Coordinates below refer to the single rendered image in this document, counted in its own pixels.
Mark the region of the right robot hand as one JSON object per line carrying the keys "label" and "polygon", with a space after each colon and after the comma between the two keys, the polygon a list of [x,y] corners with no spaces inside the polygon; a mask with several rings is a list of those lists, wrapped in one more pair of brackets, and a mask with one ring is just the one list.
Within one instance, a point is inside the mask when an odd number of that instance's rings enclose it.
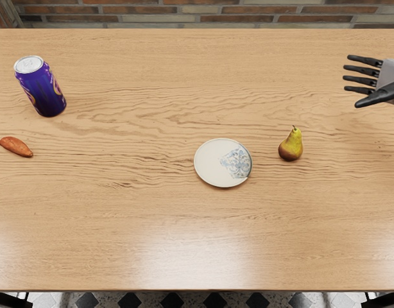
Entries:
{"label": "right robot hand", "polygon": [[359,73],[359,76],[343,76],[345,81],[357,84],[344,87],[345,91],[364,95],[364,98],[354,103],[356,108],[369,107],[379,103],[394,105],[394,59],[379,60],[357,55],[348,55],[347,59],[363,64],[362,67],[358,65],[343,66],[347,71]]}

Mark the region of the white plate with blue pattern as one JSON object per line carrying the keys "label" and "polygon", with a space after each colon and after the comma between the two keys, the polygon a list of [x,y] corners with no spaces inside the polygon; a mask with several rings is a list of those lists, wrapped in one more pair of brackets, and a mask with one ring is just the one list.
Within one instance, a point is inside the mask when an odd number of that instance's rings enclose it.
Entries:
{"label": "white plate with blue pattern", "polygon": [[194,169],[207,184],[220,188],[235,187],[250,176],[250,152],[233,139],[217,138],[204,142],[194,154]]}

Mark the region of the yellow-brown pear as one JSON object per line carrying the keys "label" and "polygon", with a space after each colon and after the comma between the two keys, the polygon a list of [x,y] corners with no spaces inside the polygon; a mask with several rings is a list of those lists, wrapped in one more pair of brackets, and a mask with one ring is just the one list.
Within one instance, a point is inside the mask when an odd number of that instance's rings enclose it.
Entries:
{"label": "yellow-brown pear", "polygon": [[302,132],[296,126],[289,135],[279,144],[278,154],[285,161],[294,161],[301,157],[304,150]]}

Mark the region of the purple drink can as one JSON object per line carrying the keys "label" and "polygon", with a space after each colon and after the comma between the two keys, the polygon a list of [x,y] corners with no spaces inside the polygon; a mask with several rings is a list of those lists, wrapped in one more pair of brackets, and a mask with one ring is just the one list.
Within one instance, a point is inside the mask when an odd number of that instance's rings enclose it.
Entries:
{"label": "purple drink can", "polygon": [[43,117],[61,114],[66,100],[50,66],[37,55],[25,56],[13,65],[15,77],[37,113]]}

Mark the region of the orange sweet potato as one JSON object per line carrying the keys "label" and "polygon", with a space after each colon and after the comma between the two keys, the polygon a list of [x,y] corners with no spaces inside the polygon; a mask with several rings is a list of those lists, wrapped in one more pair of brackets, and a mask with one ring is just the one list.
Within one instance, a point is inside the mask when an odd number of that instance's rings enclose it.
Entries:
{"label": "orange sweet potato", "polygon": [[16,137],[6,136],[1,138],[0,146],[22,157],[30,158],[33,156],[33,152],[29,149],[29,147]]}

